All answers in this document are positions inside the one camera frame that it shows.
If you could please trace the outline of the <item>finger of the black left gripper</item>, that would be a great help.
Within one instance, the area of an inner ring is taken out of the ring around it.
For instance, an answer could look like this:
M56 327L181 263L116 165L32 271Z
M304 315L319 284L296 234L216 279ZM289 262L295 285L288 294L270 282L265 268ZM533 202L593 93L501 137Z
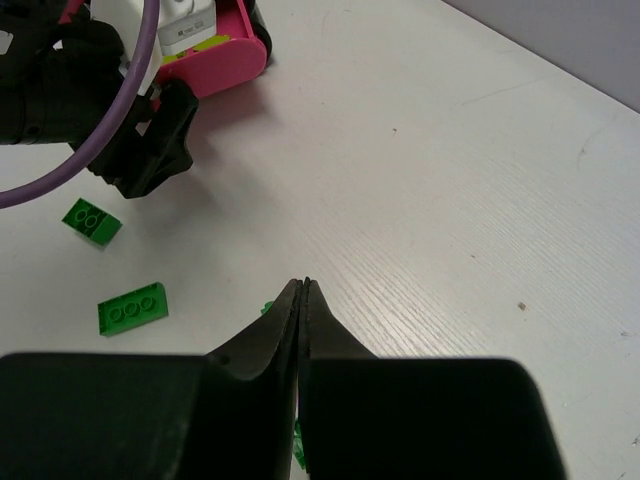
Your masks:
M199 100L184 81L172 79L165 85L159 107L133 150L136 157L119 181L124 198L144 197L191 168L186 140L198 107Z

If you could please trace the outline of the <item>green hollow lego brick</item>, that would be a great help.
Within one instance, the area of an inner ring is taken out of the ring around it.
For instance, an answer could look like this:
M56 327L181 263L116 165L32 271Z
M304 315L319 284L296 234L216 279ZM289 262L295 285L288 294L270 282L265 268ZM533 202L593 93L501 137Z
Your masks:
M295 457L300 468L306 472L307 471L307 463L304 454L304 446L301 435L301 426L299 419L296 418L294 422L294 431L293 431L293 456Z

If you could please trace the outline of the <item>green lego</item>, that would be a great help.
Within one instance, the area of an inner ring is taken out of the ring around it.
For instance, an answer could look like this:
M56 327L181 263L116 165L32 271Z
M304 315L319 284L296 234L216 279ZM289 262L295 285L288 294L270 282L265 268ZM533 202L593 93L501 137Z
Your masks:
M166 290L160 282L101 302L97 308L99 333L104 337L118 335L169 315Z

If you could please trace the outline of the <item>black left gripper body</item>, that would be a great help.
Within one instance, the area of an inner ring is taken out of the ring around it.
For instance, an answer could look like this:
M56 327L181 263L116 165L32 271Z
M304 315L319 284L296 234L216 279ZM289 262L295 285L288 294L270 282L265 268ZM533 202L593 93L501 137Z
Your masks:
M83 168L119 189L160 104L160 86L138 94L155 27L144 14L122 75L124 48L113 27L86 13L63 22L64 2L1 4L1 142L72 148L73 157L32 190L53 190Z

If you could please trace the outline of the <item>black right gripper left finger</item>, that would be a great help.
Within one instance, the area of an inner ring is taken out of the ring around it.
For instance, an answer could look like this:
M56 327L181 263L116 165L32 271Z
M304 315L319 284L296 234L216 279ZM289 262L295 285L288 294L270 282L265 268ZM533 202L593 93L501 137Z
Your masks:
M1 360L5 479L286 479L303 284L205 355Z

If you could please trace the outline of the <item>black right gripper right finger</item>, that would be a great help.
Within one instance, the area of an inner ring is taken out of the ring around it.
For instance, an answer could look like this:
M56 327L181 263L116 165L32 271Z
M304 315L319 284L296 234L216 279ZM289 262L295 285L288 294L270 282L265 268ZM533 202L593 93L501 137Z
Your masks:
M508 358L381 358L306 280L299 421L313 479L562 479L537 385Z

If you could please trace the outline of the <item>green 2x3 lego brick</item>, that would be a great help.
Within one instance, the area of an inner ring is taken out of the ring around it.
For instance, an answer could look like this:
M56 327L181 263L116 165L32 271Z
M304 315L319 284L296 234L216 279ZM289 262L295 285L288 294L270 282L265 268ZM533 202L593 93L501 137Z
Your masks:
M93 245L104 249L119 233L122 222L101 208L79 198L62 222Z

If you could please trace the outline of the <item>green lego brick number two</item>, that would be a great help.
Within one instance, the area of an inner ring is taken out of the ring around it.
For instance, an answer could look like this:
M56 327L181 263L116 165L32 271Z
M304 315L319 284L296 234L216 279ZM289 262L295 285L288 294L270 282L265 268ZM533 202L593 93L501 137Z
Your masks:
M266 314L272 307L273 303L274 303L273 301L266 302L261 309L261 315Z

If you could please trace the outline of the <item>black pink drawer organizer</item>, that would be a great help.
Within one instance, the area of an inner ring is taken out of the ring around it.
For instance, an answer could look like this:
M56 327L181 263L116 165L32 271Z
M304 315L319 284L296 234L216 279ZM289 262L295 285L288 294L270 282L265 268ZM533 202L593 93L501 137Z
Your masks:
M68 22L81 13L88 14L93 20L90 11L91 2L65 1L61 20ZM160 2L143 1L143 15L149 13L152 25L155 27L153 33L149 35L151 55L158 29ZM248 82L264 71L270 60L272 40L257 3L255 1L215 2L215 35L229 35L231 40L175 62L162 64L149 88L153 85L163 86L171 79L180 79L191 88L196 98L203 99ZM119 67L122 75L128 72L131 62L123 65L121 63L123 54Z

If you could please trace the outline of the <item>lime long lego brick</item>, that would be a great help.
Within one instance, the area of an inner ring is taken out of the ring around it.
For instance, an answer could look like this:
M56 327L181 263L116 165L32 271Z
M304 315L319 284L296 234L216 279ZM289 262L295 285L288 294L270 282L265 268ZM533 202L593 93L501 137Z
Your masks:
M187 56L190 56L192 54L195 53L199 53L201 51L205 51L207 49L216 47L220 44L226 43L228 41L231 40L231 37L229 35L215 35L213 37L210 37L196 45L194 45L193 47L188 48L187 50L181 51L177 54L174 55L166 55L163 57L163 61L162 64L166 65L172 62L175 62L179 59L185 58Z

